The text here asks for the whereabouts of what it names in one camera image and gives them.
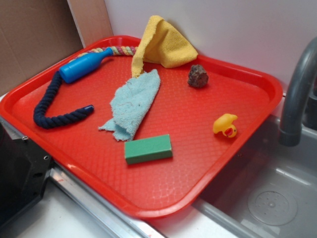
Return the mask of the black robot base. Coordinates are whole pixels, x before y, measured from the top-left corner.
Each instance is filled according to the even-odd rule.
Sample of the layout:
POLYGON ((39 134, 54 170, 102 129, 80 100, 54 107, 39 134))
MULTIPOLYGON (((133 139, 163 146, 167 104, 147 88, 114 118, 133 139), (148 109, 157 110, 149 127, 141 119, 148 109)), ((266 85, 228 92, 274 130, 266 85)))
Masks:
POLYGON ((52 157, 31 139, 12 139, 0 126, 0 227, 44 196, 52 157))

